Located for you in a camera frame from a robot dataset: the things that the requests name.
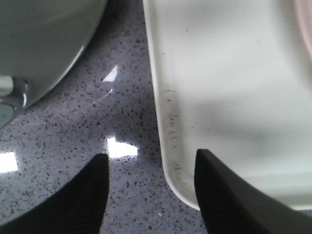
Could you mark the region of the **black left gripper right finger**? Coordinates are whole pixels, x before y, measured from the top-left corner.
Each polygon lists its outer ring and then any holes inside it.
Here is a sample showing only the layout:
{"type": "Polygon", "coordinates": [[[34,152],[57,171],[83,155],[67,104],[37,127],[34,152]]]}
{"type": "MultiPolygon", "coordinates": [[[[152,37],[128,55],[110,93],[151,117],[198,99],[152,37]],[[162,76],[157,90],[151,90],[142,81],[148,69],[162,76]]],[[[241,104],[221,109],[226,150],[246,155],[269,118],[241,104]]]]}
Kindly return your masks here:
{"type": "Polygon", "coordinates": [[[246,182],[211,151],[195,157],[195,195],[210,234],[310,234],[312,218],[246,182]]]}

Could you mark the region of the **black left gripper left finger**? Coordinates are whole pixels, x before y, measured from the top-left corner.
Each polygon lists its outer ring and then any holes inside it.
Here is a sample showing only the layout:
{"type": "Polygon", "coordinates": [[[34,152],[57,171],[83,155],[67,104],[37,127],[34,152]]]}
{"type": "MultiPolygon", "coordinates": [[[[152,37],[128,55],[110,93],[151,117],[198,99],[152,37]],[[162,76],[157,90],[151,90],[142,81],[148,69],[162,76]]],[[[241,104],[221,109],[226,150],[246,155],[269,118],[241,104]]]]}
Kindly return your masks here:
{"type": "Polygon", "coordinates": [[[2,234],[98,234],[109,194],[109,159],[95,155],[58,192],[0,227],[2,234]]]}

